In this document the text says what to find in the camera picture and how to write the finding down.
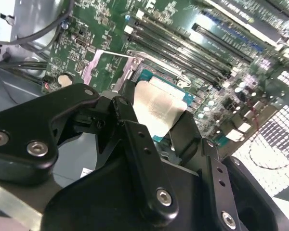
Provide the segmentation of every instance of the silver metal plate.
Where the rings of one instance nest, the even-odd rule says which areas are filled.
[[[150,82],[140,81],[136,85],[134,110],[138,122],[148,127],[151,137],[164,137],[186,109],[185,102]]]

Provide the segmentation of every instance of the black cable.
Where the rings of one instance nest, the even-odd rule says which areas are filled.
[[[15,103],[15,104],[19,104],[11,95],[9,89],[7,88],[7,86],[5,85],[4,81],[2,80],[1,78],[1,75],[0,75],[0,83],[1,85],[3,86],[5,92],[7,93],[7,95],[9,96],[9,98]]]
[[[24,48],[25,50],[33,52],[33,53],[42,53],[42,52],[46,51],[48,48],[50,48],[54,44],[54,42],[58,38],[60,32],[61,32],[61,26],[58,26],[57,30],[56,30],[56,32],[54,34],[54,37],[52,38],[52,40],[45,47],[43,47],[41,49],[35,48],[34,46],[32,46],[30,44],[20,44],[20,46],[22,48]]]
[[[32,66],[32,67],[47,67],[47,62],[10,62],[10,63],[0,63],[0,68],[10,68],[10,67],[21,67],[21,66]]]
[[[11,42],[0,41],[0,44],[1,45],[26,44],[26,43],[33,42],[33,41],[43,37],[44,35],[49,33],[52,29],[59,26],[69,16],[69,14],[72,12],[72,10],[74,8],[74,3],[75,3],[75,0],[69,0],[69,5],[68,5],[67,11],[63,15],[61,15],[59,18],[57,18],[55,21],[53,21],[51,24],[49,24],[47,27],[45,27],[44,29],[42,29],[36,33],[33,33],[32,35],[18,38],[14,41],[11,41]]]

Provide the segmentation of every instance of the screw hole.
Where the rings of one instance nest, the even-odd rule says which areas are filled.
[[[219,183],[220,183],[223,187],[226,186],[226,184],[225,184],[222,180],[219,180]]]
[[[145,136],[141,131],[138,132],[138,135],[139,135],[141,138],[144,138],[144,136]]]
[[[219,171],[220,173],[223,173],[223,170],[220,167],[217,167],[217,171]]]
[[[150,149],[148,149],[148,148],[144,148],[144,153],[146,153],[147,155],[150,155],[150,154],[151,154],[151,151],[150,151]]]

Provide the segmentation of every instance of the electronic component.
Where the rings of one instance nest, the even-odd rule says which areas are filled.
[[[248,7],[243,7],[234,0],[206,0],[206,2],[245,27],[253,35],[277,47],[277,42],[281,38],[278,30],[263,19],[255,17]]]
[[[235,127],[241,132],[246,133],[251,128],[251,125],[247,123],[240,114],[234,115],[231,120],[233,121]]]
[[[187,109],[183,97],[183,92],[155,77],[136,85],[133,107],[137,119],[155,141],[161,141]]]
[[[221,125],[220,128],[228,139],[238,142],[242,141],[245,137],[244,134],[240,131],[238,131],[230,121],[224,121]]]

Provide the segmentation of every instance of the green circuit board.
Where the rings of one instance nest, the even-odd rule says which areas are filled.
[[[268,22],[274,18],[272,14],[262,16]],[[194,98],[188,111],[195,115],[204,136],[215,131],[212,122],[216,115],[221,119],[232,116],[224,110],[226,99],[242,103],[234,93],[240,82],[254,91],[262,90],[261,80],[283,61],[275,47],[201,0],[76,0],[66,23],[68,28],[50,53],[44,93],[61,88],[57,79],[62,74],[69,75],[73,83],[85,82],[99,93],[112,90],[127,58],[103,54],[84,81],[84,70],[96,51],[124,55],[128,50],[143,51],[188,76],[191,83],[183,89]],[[174,85],[178,83],[175,76],[154,63],[146,62],[142,67]]]

